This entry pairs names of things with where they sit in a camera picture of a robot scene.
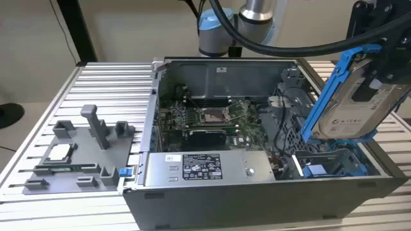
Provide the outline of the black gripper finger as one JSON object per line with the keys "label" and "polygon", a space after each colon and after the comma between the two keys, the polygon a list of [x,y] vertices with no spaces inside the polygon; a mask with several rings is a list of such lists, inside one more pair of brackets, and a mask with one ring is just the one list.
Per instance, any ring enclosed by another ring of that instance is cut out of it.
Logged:
{"label": "black gripper finger", "polygon": [[383,84],[411,85],[409,36],[385,40],[361,76],[364,81],[352,95],[353,101],[369,101]]}

